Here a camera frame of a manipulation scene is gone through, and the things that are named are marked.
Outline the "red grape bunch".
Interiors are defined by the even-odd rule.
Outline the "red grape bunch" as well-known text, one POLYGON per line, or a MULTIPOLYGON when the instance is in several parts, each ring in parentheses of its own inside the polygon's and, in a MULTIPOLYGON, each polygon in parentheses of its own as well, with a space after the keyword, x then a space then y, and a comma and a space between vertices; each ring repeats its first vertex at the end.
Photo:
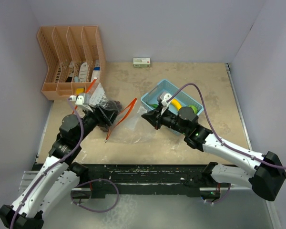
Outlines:
POLYGON ((120 101, 110 100, 101 106, 102 115, 99 127, 103 132, 109 131, 121 110, 122 104, 120 101))

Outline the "clear orange-zip bag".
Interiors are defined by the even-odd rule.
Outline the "clear orange-zip bag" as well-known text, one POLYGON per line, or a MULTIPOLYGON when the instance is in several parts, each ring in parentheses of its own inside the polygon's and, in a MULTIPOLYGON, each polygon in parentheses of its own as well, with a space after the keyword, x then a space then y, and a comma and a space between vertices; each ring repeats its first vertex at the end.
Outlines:
POLYGON ((86 93, 91 95, 90 101, 88 104, 88 106, 90 107, 95 107, 97 105, 102 106, 107 101, 112 100, 106 95, 102 84, 100 82, 96 82, 96 80, 91 82, 86 93))

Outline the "yellow banana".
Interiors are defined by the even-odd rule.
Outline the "yellow banana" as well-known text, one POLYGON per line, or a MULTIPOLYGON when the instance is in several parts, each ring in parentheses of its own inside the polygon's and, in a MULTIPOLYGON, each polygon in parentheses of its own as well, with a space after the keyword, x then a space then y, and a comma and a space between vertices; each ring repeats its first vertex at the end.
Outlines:
POLYGON ((182 105, 176 99, 172 99, 171 100, 171 105, 173 105, 176 108, 177 111, 179 111, 182 108, 182 105))

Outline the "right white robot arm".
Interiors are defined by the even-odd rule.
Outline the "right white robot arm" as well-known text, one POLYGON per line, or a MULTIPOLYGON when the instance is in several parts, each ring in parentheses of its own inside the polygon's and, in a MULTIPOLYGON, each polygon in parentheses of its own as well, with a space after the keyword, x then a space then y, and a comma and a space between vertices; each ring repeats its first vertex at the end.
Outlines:
POLYGON ((155 129, 166 126, 184 135, 192 149, 221 157, 232 166, 209 163, 204 170, 203 183, 213 187, 216 183, 229 183, 248 187, 259 197, 274 201, 285 179, 286 171, 277 154, 251 151, 219 137, 214 131, 198 123, 198 116, 190 107, 182 107, 178 114, 160 107, 142 115, 155 129))

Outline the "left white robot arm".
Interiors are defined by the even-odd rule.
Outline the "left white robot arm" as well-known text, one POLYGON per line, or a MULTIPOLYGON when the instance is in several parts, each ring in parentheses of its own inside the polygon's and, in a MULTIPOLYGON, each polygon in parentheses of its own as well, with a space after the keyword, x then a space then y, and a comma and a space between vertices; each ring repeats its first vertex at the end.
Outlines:
POLYGON ((65 116, 36 177, 11 205, 0 208, 3 225, 8 229, 40 229, 46 213, 65 193, 75 186, 87 185, 88 168, 74 161, 82 149, 80 144, 95 127, 109 128, 118 113, 118 109, 97 105, 86 111, 84 117, 78 112, 65 116))

